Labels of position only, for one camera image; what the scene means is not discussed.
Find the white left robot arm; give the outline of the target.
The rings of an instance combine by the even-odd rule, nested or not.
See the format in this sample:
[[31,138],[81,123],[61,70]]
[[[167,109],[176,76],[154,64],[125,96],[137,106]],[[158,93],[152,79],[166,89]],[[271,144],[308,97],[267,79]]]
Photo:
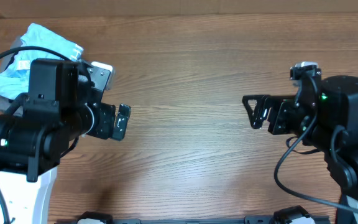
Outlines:
[[0,115],[0,223],[46,223],[61,159],[81,136],[124,138],[131,109],[102,102],[114,69],[39,58],[29,89]]

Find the light blue printed t-shirt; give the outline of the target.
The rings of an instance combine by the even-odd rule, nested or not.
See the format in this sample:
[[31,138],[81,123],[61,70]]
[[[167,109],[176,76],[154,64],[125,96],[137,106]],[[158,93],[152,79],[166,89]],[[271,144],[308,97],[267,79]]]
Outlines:
[[[20,38],[23,47],[43,47],[64,55],[76,62],[81,58],[84,48],[65,39],[53,31],[32,23]],[[14,56],[14,61],[0,73],[0,96],[15,99],[29,89],[30,64],[38,58],[58,59],[51,53],[40,50],[23,50]]]

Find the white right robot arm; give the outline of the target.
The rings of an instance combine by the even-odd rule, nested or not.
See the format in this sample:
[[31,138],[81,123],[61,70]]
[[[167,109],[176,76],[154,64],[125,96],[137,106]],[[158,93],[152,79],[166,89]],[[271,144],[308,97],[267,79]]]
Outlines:
[[[269,122],[273,135],[292,134],[295,142],[275,166],[273,178],[286,193],[338,210],[337,217],[358,223],[358,78],[318,75],[293,75],[299,87],[295,95],[245,95],[244,107],[254,129]],[[312,146],[322,152],[330,176],[340,186],[346,201],[330,202],[285,186],[279,169],[296,146]]]

